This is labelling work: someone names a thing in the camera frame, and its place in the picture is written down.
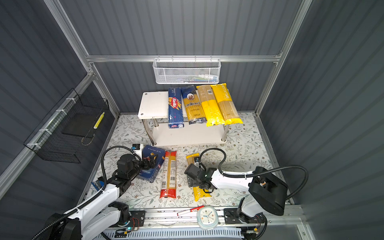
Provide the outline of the blue rigatoni pasta box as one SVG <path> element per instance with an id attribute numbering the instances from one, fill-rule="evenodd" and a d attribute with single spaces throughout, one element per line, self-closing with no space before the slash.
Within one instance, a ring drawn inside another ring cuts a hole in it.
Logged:
<path id="1" fill-rule="evenodd" d="M 164 163 L 165 154 L 166 151 L 163 149 L 152 147 L 150 145 L 144 146 L 142 148 L 141 156 L 143 160 L 150 161 L 150 168 L 148 170 L 141 170 L 138 178 L 153 183 Z"/>

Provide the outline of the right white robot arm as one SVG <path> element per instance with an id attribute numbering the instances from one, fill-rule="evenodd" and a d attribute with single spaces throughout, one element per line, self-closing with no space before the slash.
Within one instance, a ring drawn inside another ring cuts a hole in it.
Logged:
<path id="1" fill-rule="evenodd" d="M 209 151 L 219 151 L 223 159 L 217 168 L 207 168 L 202 164 L 202 156 Z M 267 170 L 263 167 L 256 167 L 251 172 L 228 172 L 223 171 L 222 165 L 227 159 L 227 154 L 219 148 L 204 150 L 198 157 L 198 164 L 189 164 L 185 175 L 192 187 L 207 190 L 209 193 L 219 189 L 233 189 L 248 194 L 240 201 L 237 215 L 242 222 L 248 221 L 257 215 L 265 212 L 283 216 L 285 213 L 286 201 L 299 193 L 309 180 L 309 172 L 300 165 L 288 165 Z M 304 179 L 293 192 L 288 193 L 288 185 L 274 175 L 275 172 L 297 169 L 304 172 Z"/>

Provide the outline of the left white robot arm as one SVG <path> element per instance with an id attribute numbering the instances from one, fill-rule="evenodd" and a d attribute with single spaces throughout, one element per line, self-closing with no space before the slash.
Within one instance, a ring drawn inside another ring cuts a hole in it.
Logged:
<path id="1" fill-rule="evenodd" d="M 113 150 L 106 149 L 101 157 L 101 189 L 80 205 L 65 212 L 53 214 L 46 225 L 33 238 L 35 240 L 92 240 L 98 235 L 105 236 L 104 230 L 118 225 L 121 228 L 138 228 L 140 221 L 133 217 L 127 204 L 118 202 L 132 181 L 142 170 L 156 167 L 158 155 L 140 157 L 130 148 L 128 154 L 118 160 L 118 168 L 108 178 L 105 169 L 105 155 Z"/>

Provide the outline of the blue yellow spaghetti bag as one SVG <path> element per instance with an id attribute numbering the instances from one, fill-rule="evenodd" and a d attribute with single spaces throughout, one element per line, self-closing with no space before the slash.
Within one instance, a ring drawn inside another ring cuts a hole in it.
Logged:
<path id="1" fill-rule="evenodd" d="M 204 124 L 207 122 L 201 102 L 194 86 L 181 87 L 189 124 Z"/>

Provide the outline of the yellow Pastatime spaghetti bag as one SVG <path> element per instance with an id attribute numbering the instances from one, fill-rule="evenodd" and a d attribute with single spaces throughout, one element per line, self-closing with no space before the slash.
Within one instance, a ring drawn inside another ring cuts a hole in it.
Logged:
<path id="1" fill-rule="evenodd" d="M 195 153 L 195 154 L 192 154 L 192 155 L 188 155 L 186 157 L 187 159 L 187 163 L 188 163 L 188 166 L 190 164 L 194 164 L 195 166 L 197 166 L 198 168 L 200 169 L 205 169 L 205 166 L 203 164 L 201 164 L 201 161 L 199 159 L 199 156 L 200 154 L 199 153 Z M 205 198 L 205 197 L 211 197 L 211 195 L 209 193 L 205 193 L 204 190 L 200 189 L 199 187 L 193 187 L 193 182 L 192 180 L 187 177 L 188 179 L 188 186 L 190 188 L 193 188 L 193 192 L 194 192 L 194 197 L 195 197 L 195 201 L 197 202 L 200 198 Z"/>

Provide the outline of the blue spaghetti box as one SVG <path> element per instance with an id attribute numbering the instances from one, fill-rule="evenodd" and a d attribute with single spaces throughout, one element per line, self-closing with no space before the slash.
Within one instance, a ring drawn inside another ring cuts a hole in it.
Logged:
<path id="1" fill-rule="evenodd" d="M 168 127 L 170 129 L 183 128 L 184 117 L 181 88 L 168 88 L 168 96 Z"/>

